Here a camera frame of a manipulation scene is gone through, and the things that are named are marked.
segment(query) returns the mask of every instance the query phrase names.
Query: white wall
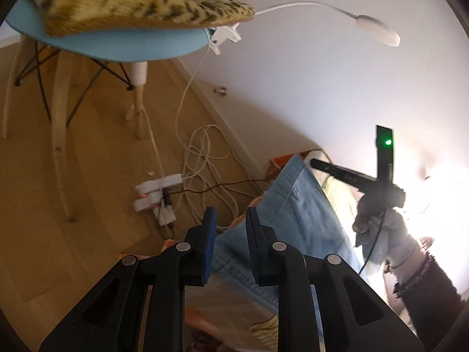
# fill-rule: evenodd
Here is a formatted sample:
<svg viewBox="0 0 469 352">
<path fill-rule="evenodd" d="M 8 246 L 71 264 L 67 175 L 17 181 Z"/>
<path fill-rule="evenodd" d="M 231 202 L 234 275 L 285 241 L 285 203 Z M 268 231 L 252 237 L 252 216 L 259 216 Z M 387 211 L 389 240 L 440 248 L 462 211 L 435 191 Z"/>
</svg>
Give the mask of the white wall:
<svg viewBox="0 0 469 352">
<path fill-rule="evenodd" d="M 295 0 L 242 1 L 262 9 Z M 469 39 L 444 0 L 317 1 L 379 18 L 400 34 L 400 47 L 375 42 L 333 11 L 295 7 L 241 24 L 242 41 L 210 54 L 198 80 L 259 167 L 317 143 L 337 164 L 374 175 L 374 125 L 394 128 L 396 182 L 410 203 L 431 186 L 431 205 L 412 231 L 436 237 L 433 252 L 465 290 Z M 193 70 L 201 55 L 182 62 Z M 214 95 L 214 85 L 228 96 Z M 435 175 L 425 189 L 422 168 Z"/>
<path fill-rule="evenodd" d="M 0 25 L 0 49 L 20 41 L 20 34 L 6 23 Z"/>
</svg>

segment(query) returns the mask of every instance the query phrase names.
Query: orange box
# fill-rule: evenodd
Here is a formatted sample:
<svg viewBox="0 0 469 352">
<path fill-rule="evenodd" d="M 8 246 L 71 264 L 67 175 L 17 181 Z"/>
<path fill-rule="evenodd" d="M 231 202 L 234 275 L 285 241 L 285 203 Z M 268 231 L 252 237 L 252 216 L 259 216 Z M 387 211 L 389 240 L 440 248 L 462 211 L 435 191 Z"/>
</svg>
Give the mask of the orange box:
<svg viewBox="0 0 469 352">
<path fill-rule="evenodd" d="M 305 150 L 303 152 L 298 152 L 298 154 L 301 156 L 301 158 L 304 160 L 306 156 L 311 152 L 312 150 Z M 278 156 L 276 158 L 271 158 L 269 160 L 269 164 L 267 166 L 267 171 L 266 171 L 266 179 L 276 179 L 278 174 L 281 172 L 283 167 L 289 162 L 289 160 L 292 158 L 293 155 L 296 155 L 296 153 L 291 153 L 289 155 L 285 156 Z"/>
</svg>

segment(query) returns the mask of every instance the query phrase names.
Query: chair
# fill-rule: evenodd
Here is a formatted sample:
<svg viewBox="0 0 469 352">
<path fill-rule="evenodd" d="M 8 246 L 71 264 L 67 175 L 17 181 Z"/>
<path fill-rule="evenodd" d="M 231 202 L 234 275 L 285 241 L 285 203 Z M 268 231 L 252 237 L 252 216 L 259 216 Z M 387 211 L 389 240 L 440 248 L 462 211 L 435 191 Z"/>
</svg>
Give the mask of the chair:
<svg viewBox="0 0 469 352">
<path fill-rule="evenodd" d="M 59 195 L 67 221 L 73 221 L 73 211 L 67 198 L 69 187 L 67 186 L 66 130 L 71 116 L 78 108 L 77 105 L 72 110 L 71 116 L 68 116 L 67 101 L 76 55 L 89 57 L 101 65 L 100 60 L 102 60 L 105 62 L 102 67 L 107 70 L 110 70 L 106 66 L 107 62 L 130 63 L 130 75 L 128 77 L 126 75 L 126 77 L 128 78 L 128 85 L 134 91 L 136 134 L 138 138 L 142 138 L 144 129 L 144 116 L 142 112 L 143 92 L 147 79 L 148 61 L 180 57 L 202 48 L 207 44 L 206 30 L 106 30 L 60 38 L 50 37 L 46 34 L 38 10 L 31 0 L 18 0 L 8 14 L 6 22 L 22 34 L 22 39 L 13 60 L 6 87 L 3 110 L 3 137 L 5 139 L 8 137 L 9 131 L 12 89 L 14 85 L 19 84 L 17 68 L 22 52 L 33 41 L 36 42 L 35 54 L 30 64 L 35 64 L 32 69 L 36 68 L 37 70 L 38 81 L 42 90 L 42 81 L 38 67 L 38 42 L 59 49 L 57 51 L 58 62 L 52 90 L 50 112 L 44 94 L 43 100 L 51 122 L 52 154 Z"/>
</svg>

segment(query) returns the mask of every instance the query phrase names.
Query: pillow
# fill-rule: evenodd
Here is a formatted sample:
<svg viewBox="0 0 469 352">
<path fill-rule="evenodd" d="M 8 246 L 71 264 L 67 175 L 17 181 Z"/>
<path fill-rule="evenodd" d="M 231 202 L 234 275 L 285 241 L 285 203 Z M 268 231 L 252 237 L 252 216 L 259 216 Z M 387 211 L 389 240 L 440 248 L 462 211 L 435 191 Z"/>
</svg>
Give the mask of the pillow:
<svg viewBox="0 0 469 352">
<path fill-rule="evenodd" d="M 51 36 L 114 28 L 212 28 L 249 21 L 234 0 L 33 0 Z"/>
</svg>

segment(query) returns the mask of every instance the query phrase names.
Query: lamp head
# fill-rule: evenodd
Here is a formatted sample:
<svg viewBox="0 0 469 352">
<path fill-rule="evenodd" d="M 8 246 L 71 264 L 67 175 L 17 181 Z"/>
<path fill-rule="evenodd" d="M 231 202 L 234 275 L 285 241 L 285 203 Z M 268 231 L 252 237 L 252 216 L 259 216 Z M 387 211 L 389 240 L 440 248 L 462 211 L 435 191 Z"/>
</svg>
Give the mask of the lamp head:
<svg viewBox="0 0 469 352">
<path fill-rule="evenodd" d="M 358 28 L 370 33 L 379 42 L 393 47 L 399 46 L 399 35 L 384 22 L 370 16 L 357 16 L 355 20 Z"/>
</svg>

